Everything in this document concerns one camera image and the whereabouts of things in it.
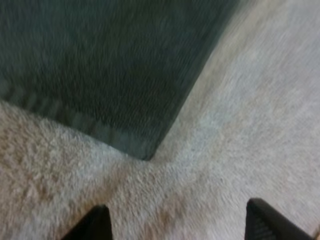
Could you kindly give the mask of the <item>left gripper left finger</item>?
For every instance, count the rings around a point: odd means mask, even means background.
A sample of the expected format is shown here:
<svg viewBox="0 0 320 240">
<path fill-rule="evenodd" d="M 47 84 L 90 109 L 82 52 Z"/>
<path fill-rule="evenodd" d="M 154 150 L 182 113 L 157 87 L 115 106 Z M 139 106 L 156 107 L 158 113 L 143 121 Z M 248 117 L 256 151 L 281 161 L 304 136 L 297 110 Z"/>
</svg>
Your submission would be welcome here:
<svg viewBox="0 0 320 240">
<path fill-rule="evenodd" d="M 104 205 L 94 206 L 62 238 L 62 240 L 111 240 L 112 223 L 109 208 Z"/>
</svg>

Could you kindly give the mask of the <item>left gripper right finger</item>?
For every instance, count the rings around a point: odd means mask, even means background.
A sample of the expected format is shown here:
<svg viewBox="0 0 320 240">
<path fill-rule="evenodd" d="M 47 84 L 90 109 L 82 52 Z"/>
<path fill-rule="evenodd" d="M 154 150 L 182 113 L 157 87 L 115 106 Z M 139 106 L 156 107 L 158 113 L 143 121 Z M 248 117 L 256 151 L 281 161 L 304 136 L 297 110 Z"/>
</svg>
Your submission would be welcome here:
<svg viewBox="0 0 320 240">
<path fill-rule="evenodd" d="M 251 198 L 246 205 L 246 240 L 312 240 L 284 215 L 261 198 Z"/>
</svg>

